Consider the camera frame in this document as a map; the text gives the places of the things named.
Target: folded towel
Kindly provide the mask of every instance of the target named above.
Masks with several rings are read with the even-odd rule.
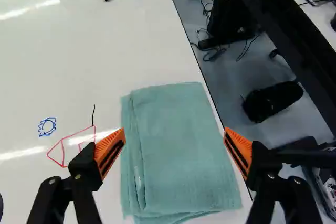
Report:
[[[241,207],[231,162],[200,83],[132,91],[122,98],[124,215],[171,224]]]

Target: whiteboard table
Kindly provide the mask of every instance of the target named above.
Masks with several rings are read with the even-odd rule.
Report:
[[[98,141],[121,126],[120,98],[133,89],[199,81],[211,101],[172,0],[0,0],[0,31],[1,224],[25,223],[40,183],[69,176],[46,153],[91,125],[94,104]],[[47,118],[56,130],[38,132]],[[94,193],[103,223],[133,223],[122,216],[119,166]],[[251,200],[233,166],[244,207],[189,223],[245,223]],[[77,223],[73,205],[65,223]]]

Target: cable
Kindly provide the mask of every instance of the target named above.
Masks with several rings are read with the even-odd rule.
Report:
[[[241,52],[241,54],[237,57],[236,62],[240,61],[240,60],[242,59],[242,57],[245,56],[245,54],[247,53],[247,51],[248,51],[248,49],[250,48],[250,46],[251,46],[251,44],[253,43],[253,41],[255,41],[260,35],[261,35],[261,33],[258,34],[256,37],[254,37],[254,39],[251,40],[250,44],[248,44],[248,47],[247,47],[247,48],[246,48],[247,40],[245,40],[245,47],[244,47],[243,51]]]
[[[215,61],[217,60],[217,58],[219,56],[221,56],[221,54],[225,53],[227,50],[227,48],[220,48],[217,52],[215,52],[212,56],[210,56],[209,58],[207,58],[207,56],[210,54],[210,52],[208,52],[205,56],[203,56],[203,61]]]
[[[92,120],[92,126],[94,126],[94,123],[93,123],[93,115],[94,115],[94,111],[96,110],[96,105],[94,104],[93,105],[93,112],[92,112],[92,117],[91,117],[91,120]]]
[[[212,50],[216,50],[216,52],[211,55],[210,57],[208,57],[210,55],[211,52],[206,53],[203,56],[203,61],[215,61],[218,59],[219,56],[221,56],[221,54],[225,53],[227,49],[230,48],[230,44],[228,45],[227,48],[221,48],[221,46],[219,46],[219,49],[216,47],[212,47],[212,48],[208,48],[208,49],[201,49],[198,47],[198,45],[196,43],[190,43],[191,46],[196,46],[196,48],[200,51],[212,51]]]
[[[315,3],[315,2],[322,2],[322,1],[330,2],[331,0],[314,0],[314,1],[307,1],[307,2],[304,2],[304,3],[298,4],[298,6],[305,5],[305,4],[312,4],[312,3]]]
[[[205,8],[206,7],[206,5],[207,4],[209,4],[209,3],[206,3],[205,5],[204,5],[204,3],[203,3],[203,1],[201,0],[201,4],[202,4],[202,6],[203,6],[203,15],[205,15],[206,16],[206,29],[208,30],[209,29],[209,19],[210,19],[210,17],[209,17],[209,13],[208,13],[208,11],[207,11],[207,9]]]

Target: floor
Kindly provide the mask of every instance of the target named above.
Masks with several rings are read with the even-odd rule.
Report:
[[[173,0],[190,42],[197,43],[196,30],[206,28],[206,18],[200,0]],[[205,32],[198,34],[207,38]],[[245,57],[236,62],[245,41],[231,44],[214,62],[202,60],[204,52],[194,48],[219,117],[230,127],[250,140],[263,142],[268,148],[279,146],[303,136],[313,135],[319,143],[330,142],[333,135],[321,114],[305,92],[289,108],[260,124],[251,122],[242,110],[242,98],[253,89],[265,88],[278,82],[294,80],[295,75],[281,56],[271,60],[268,54],[275,48],[266,34],[251,45]]]

